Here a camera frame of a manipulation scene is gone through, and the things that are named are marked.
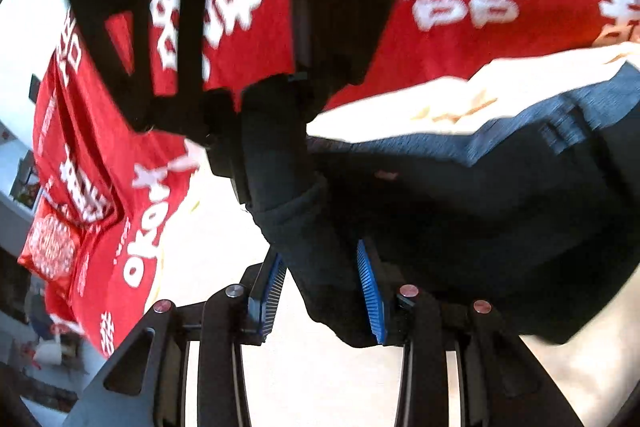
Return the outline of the dark navy pants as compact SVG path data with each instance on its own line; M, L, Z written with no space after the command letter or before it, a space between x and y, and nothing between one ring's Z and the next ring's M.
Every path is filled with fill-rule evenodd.
M250 205L309 316L352 347L374 339L357 270L371 239L445 303L485 299L525 335L565 343L639 263L639 74L578 88L470 135L309 139L310 84L245 90Z

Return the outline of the peach sofa seat cover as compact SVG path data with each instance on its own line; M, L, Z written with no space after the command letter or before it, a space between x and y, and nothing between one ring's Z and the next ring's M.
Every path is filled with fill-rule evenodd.
M470 80L442 77L328 110L309 124L315 138L362 144L427 132L436 138L477 139L491 124L503 124L574 88L605 88L639 76L637 41L571 50L541 57L500 58ZM267 244L248 212L235 202L228 181L208 167L196 170L186 199L167 223L150 290L151 300L198 303L265 254ZM579 418L602 426L614 418L639 380L639 280L631 277L605 307L565 343L525 337ZM369 419L383 426L392 415L399 381L396 348L356 350L324 326L312 323L303 300L286 284L276 333L265 350L248 349L248 378L285 363L277 383L294 393L295 415L311 409L311 424L345 426L356 419L346 401L349 385L359 401L374 400ZM342 367L352 370L346 384L331 385Z

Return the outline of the small red medallion cushion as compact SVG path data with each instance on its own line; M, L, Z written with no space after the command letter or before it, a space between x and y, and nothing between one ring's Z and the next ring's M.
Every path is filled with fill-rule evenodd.
M59 296L67 298L81 239L76 225L41 199L17 263L50 284Z

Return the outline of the red cushion white script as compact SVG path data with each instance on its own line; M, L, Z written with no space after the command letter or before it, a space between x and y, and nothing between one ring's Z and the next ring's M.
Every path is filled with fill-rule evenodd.
M639 44L639 0L395 0L363 82L326 96L296 74L292 5L205 0L203 90L229 95L233 117L227 132L201 140L127 124L70 7L42 80L34 147L44 199L82 239L68 297L46 283L46 306L104 355L153 301L160 239L196 170L208 167L232 180L250 212L240 119L247 88L279 75L308 82L319 110L306 133L319 139L308 127L328 110L442 77L470 80L500 58ZM151 0L149 12L153 88L171 96L177 91L179 0Z

